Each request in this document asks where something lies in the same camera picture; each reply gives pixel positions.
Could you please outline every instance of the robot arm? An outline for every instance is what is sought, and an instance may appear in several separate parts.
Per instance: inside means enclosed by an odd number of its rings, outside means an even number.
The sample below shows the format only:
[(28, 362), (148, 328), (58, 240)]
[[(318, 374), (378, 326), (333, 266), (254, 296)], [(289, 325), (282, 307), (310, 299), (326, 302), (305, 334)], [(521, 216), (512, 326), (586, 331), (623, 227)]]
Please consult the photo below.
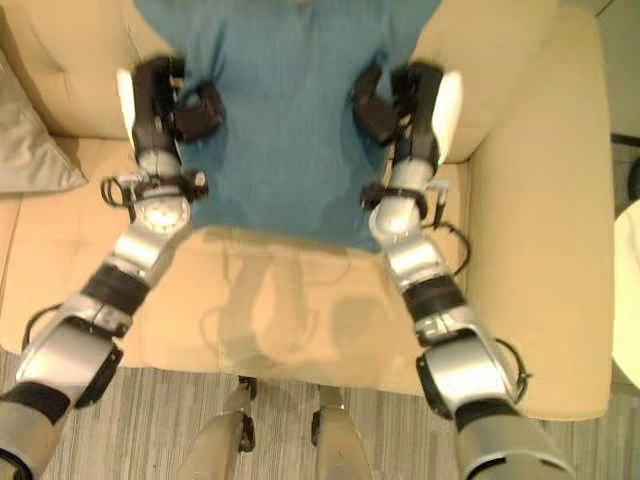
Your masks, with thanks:
[(203, 172), (181, 171), (175, 139), (215, 130), (222, 106), (209, 85), (198, 92), (199, 105), (176, 108), (171, 82), (183, 70), (178, 60), (157, 58), (130, 78), (119, 75), (121, 94), (130, 97), (123, 99), (123, 110), (140, 172), (108, 179), (102, 194), (107, 203), (129, 209), (131, 224), (84, 288), (29, 344), (16, 385), (0, 396), (2, 479), (38, 478), (69, 411), (100, 399), (123, 355), (114, 339), (127, 333), (191, 232), (190, 203), (206, 196), (208, 187)]
[[(460, 76), (414, 64), (396, 72), (392, 85), (397, 118), (408, 116), (409, 124), (397, 134), (389, 185), (365, 189), (363, 200), (374, 207), (371, 232), (426, 348), (416, 367), (427, 402), (438, 415), (455, 420), (461, 477), (572, 478), (571, 467), (542, 430), (517, 412), (516, 379), (420, 228), (426, 216), (423, 194), (433, 185), (457, 123)], [(436, 222), (445, 200), (440, 189)]]

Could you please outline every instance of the leather sofa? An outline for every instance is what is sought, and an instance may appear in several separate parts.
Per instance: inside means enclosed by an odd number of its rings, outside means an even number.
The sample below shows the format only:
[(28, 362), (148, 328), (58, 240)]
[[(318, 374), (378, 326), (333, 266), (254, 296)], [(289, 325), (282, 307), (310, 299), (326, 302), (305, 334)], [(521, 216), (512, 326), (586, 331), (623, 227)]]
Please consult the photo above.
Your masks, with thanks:
[[(115, 72), (169, 47), (131, 0), (0, 0), (0, 44), (58, 145), (89, 180), (0, 196), (0, 344), (78, 290), (127, 215), (102, 177), (135, 169)], [(473, 245), (461, 278), (533, 377), (523, 410), (606, 410), (613, 193), (595, 19), (556, 0), (443, 0), (414, 57), (463, 76), (445, 217)], [(435, 237), (454, 268), (463, 251)], [(411, 320), (379, 256), (237, 229), (197, 231), (122, 342), (124, 365), (422, 394)]]

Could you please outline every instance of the black cable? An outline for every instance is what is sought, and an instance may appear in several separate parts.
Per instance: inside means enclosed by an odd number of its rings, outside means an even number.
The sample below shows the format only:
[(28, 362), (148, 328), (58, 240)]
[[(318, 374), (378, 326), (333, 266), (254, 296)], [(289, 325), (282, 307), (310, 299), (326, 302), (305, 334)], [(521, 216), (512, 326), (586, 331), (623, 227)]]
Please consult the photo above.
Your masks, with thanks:
[(596, 14), (595, 14), (595, 17), (596, 17), (596, 18), (600, 18), (600, 15), (602, 15), (604, 12), (606, 12), (606, 11), (607, 11), (607, 9), (608, 9), (611, 5), (613, 5), (613, 2), (615, 2), (615, 1), (616, 1), (616, 0), (609, 0), (609, 1), (607, 2), (607, 4), (606, 4), (604, 7), (602, 7), (598, 13), (596, 13)]
[(31, 341), (31, 330), (33, 330), (34, 325), (38, 323), (38, 320), (40, 320), (43, 315), (49, 312), (53, 312), (54, 310), (59, 309), (61, 306), (62, 306), (61, 303), (56, 303), (55, 305), (51, 305), (50, 307), (43, 308), (42, 310), (39, 310), (33, 314), (33, 316), (29, 319), (29, 321), (24, 327), (24, 335), (22, 337), (23, 352), (25, 348), (27, 348), (27, 346), (29, 345), (29, 342)]
[[(113, 185), (116, 185), (120, 190), (120, 195), (122, 196), (121, 202), (117, 202), (113, 198)], [(104, 203), (111, 207), (129, 208), (131, 206), (130, 199), (127, 201), (127, 195), (123, 190), (122, 185), (120, 185), (115, 177), (108, 177), (102, 180), (102, 182), (100, 183), (100, 195), (102, 196), (102, 200), (104, 200)]]
[(527, 371), (527, 367), (516, 350), (516, 347), (511, 345), (509, 342), (506, 342), (500, 338), (495, 339), (496, 343), (502, 345), (507, 350), (511, 352), (513, 357), (516, 359), (516, 364), (518, 366), (518, 378), (516, 380), (516, 386), (518, 387), (518, 392), (516, 393), (516, 404), (520, 403), (529, 389), (529, 379), (533, 376)]
[(462, 244), (465, 247), (465, 256), (464, 259), (462, 260), (462, 263), (460, 264), (460, 266), (453, 272), (453, 276), (457, 276), (460, 272), (462, 272), (462, 270), (464, 270), (465, 268), (467, 268), (467, 266), (469, 265), (469, 262), (471, 261), (471, 242), (469, 241), (469, 239), (466, 237), (466, 235), (462, 232), (462, 230), (460, 230), (458, 227), (456, 227), (455, 225), (449, 223), (449, 222), (440, 222), (440, 224), (436, 227), (436, 225), (434, 225), (433, 223), (430, 223), (428, 225), (424, 225), (422, 227), (422, 229), (426, 229), (426, 228), (433, 228), (434, 230), (437, 230), (440, 227), (444, 227), (447, 228), (449, 230), (450, 233), (453, 233), (456, 237), (458, 237), (458, 239), (462, 242)]

